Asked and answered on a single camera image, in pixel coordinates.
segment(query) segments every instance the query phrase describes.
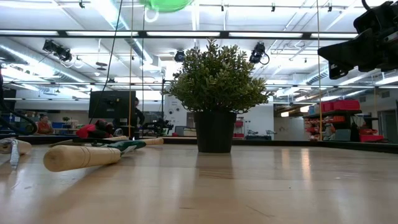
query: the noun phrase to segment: shelf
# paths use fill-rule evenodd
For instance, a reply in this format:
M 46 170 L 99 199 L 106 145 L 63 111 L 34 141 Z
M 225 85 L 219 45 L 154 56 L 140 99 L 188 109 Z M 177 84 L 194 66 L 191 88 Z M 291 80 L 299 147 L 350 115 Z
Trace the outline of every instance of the shelf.
M 330 115 L 354 115 L 362 113 L 361 110 L 338 110 L 338 111 L 329 111 L 329 112 L 324 112 L 322 113 L 322 118 Z M 319 114 L 313 114 L 313 115 L 308 115 L 308 116 L 303 116 L 303 118 L 319 118 Z

